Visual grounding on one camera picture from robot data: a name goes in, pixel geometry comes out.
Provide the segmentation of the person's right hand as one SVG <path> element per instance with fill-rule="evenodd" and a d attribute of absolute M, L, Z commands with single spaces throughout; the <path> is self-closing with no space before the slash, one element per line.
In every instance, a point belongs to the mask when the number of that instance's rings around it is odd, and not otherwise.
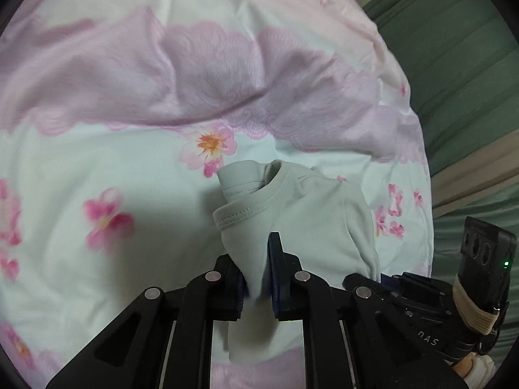
<path fill-rule="evenodd" d="M 485 374 L 480 371 L 480 357 L 471 352 L 458 363 L 453 363 L 451 369 L 459 375 L 466 384 L 478 384 L 482 376 Z"/>

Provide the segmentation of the white pink sleeve forearm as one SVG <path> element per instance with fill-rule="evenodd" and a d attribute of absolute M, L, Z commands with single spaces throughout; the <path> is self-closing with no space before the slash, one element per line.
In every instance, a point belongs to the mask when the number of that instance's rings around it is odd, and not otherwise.
<path fill-rule="evenodd" d="M 472 358 L 472 369 L 464 377 L 470 389 L 483 389 L 496 373 L 496 365 L 489 355 Z"/>

